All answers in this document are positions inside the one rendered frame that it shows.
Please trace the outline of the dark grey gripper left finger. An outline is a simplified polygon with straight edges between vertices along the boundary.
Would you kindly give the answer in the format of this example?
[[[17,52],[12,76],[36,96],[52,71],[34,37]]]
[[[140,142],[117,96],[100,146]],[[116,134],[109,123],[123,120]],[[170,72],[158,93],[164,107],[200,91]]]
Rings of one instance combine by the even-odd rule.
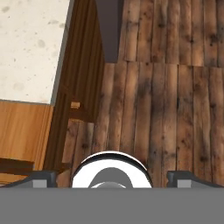
[[[7,184],[4,188],[51,188],[57,187],[54,171],[33,171],[25,179]]]

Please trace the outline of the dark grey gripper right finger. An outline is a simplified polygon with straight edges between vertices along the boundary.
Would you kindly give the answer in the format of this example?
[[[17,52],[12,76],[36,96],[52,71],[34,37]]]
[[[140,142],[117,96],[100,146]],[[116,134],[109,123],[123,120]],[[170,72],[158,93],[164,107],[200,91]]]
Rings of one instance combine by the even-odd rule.
[[[222,187],[220,185],[197,178],[190,171],[168,171],[167,186],[173,188],[206,188]]]

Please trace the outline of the wooden drawer front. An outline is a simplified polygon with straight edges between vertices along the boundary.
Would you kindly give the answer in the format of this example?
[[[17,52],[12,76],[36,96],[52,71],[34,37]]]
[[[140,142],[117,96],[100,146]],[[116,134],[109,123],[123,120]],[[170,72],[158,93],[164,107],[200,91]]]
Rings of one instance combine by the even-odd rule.
[[[0,101],[0,158],[32,162],[41,171],[53,106]]]

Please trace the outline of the white and black round object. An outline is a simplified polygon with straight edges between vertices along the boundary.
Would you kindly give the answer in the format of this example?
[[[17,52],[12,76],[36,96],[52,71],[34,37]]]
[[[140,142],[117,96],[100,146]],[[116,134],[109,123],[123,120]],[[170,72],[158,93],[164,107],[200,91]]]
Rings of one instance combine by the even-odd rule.
[[[72,188],[152,188],[144,165],[129,154],[107,150],[84,159],[73,174]]]

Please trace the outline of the wooden cupboard run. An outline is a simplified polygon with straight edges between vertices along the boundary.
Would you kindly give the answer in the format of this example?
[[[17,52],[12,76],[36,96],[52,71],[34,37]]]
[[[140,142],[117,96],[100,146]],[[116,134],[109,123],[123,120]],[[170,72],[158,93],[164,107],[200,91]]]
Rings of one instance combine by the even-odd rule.
[[[58,171],[61,167],[70,119],[87,123],[96,120],[104,64],[96,1],[76,0],[52,113],[43,164],[45,170]]]

